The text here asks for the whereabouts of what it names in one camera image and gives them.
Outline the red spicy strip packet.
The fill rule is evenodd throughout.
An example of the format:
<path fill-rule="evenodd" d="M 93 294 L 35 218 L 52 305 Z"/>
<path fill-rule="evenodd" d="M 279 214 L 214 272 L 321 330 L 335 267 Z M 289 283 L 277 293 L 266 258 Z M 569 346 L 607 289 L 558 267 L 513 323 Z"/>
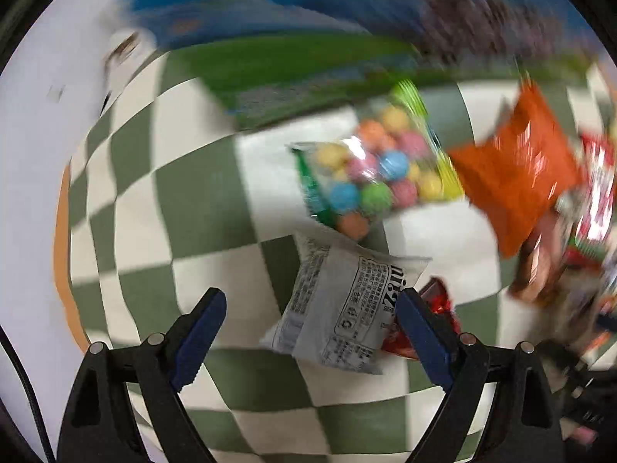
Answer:
<path fill-rule="evenodd" d="M 419 291 L 400 293 L 382 350 L 415 361 L 430 351 L 448 353 L 440 337 L 447 330 L 458 333 L 460 324 L 445 282 L 431 277 Z"/>

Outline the brown snack packet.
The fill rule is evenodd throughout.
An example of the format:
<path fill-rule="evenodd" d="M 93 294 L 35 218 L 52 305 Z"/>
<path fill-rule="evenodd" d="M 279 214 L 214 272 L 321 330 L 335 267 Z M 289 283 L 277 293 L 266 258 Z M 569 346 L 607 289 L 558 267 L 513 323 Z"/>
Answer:
<path fill-rule="evenodd" d="M 508 289 L 511 296 L 529 303 L 540 303 L 546 297 L 563 259 L 566 226 L 554 211 L 539 220 L 521 246 L 516 276 Z"/>

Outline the red white snack packet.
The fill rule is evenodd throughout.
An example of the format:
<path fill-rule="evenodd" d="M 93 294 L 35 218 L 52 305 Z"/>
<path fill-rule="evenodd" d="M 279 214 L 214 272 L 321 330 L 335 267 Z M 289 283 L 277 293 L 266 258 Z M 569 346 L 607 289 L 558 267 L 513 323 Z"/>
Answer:
<path fill-rule="evenodd" d="M 604 135 L 581 133 L 583 187 L 564 252 L 567 267 L 598 268 L 609 251 L 616 190 L 616 151 Z"/>

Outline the white printed snack packet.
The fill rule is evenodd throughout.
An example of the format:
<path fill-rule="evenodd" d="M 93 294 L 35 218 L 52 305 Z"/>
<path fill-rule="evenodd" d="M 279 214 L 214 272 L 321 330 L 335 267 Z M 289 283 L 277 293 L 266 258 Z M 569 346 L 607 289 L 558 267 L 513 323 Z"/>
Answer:
<path fill-rule="evenodd" d="M 291 298 L 260 346 L 296 360 L 380 375 L 379 352 L 398 295 L 414 286 L 430 259 L 300 233 L 294 240 L 300 264 Z"/>

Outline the orange snack bag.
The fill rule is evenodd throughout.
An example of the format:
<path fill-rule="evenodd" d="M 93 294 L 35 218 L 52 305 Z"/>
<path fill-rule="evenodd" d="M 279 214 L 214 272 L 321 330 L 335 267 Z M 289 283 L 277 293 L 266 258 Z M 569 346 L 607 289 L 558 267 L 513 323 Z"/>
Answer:
<path fill-rule="evenodd" d="M 583 183 L 569 141 L 533 81 L 522 86 L 514 110 L 494 135 L 448 155 L 470 203 L 491 223 L 505 258 L 519 252 L 563 193 Z"/>

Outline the green white checkered mat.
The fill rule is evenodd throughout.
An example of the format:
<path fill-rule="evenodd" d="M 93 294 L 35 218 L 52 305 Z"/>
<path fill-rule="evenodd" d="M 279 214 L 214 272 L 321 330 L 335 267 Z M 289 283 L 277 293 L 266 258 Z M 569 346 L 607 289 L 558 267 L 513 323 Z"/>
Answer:
<path fill-rule="evenodd" d="M 260 346 L 290 298 L 294 235 L 318 234 L 288 147 L 348 135 L 361 101 L 238 126 L 213 96 L 186 83 L 159 93 L 169 52 L 129 82 L 73 155 L 57 235 L 61 271 L 84 343 L 119 348 L 165 331 L 209 287 L 226 320 L 181 399 L 222 462 L 401 462 L 441 392 L 419 365 L 382 357 L 380 375 L 327 368 Z M 440 142 L 488 136 L 519 79 L 419 87 Z"/>

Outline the colourful candy ball bag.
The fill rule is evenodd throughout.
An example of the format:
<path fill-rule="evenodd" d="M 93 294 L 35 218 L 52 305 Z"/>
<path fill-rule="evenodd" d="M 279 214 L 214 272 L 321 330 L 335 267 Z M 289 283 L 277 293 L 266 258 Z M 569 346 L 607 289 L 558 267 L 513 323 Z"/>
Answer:
<path fill-rule="evenodd" d="M 429 125 L 416 85 L 404 79 L 346 136 L 297 142 L 295 158 L 311 218 L 355 240 L 398 212 L 463 197 L 454 165 Z"/>

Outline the cardboard box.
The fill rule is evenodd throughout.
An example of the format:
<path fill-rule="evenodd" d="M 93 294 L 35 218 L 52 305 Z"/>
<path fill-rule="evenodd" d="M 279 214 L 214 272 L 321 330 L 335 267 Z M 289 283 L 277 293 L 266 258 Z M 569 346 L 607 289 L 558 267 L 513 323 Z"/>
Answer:
<path fill-rule="evenodd" d="M 468 79 L 581 85 L 594 60 L 589 37 L 555 10 L 524 0 L 420 0 L 410 29 L 282 32 L 172 50 L 159 93 L 186 83 L 213 96 L 240 128 L 260 128 L 417 87 Z"/>

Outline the bear pattern pillow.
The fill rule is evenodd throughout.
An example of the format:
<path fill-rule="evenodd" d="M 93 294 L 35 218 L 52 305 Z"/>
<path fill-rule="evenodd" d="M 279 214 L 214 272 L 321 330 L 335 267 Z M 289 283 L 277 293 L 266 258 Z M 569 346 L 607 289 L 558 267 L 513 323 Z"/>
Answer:
<path fill-rule="evenodd" d="M 103 60 L 103 102 L 99 114 L 103 115 L 138 67 L 142 53 L 141 35 L 138 29 L 123 28 L 110 38 L 109 53 Z"/>

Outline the wall socket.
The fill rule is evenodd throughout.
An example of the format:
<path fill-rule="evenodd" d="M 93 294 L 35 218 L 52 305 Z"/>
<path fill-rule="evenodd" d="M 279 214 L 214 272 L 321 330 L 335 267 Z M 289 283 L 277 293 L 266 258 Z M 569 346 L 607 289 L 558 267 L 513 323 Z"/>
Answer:
<path fill-rule="evenodd" d="M 52 103 L 59 103 L 63 97 L 65 88 L 65 85 L 51 85 L 47 93 L 47 98 Z"/>

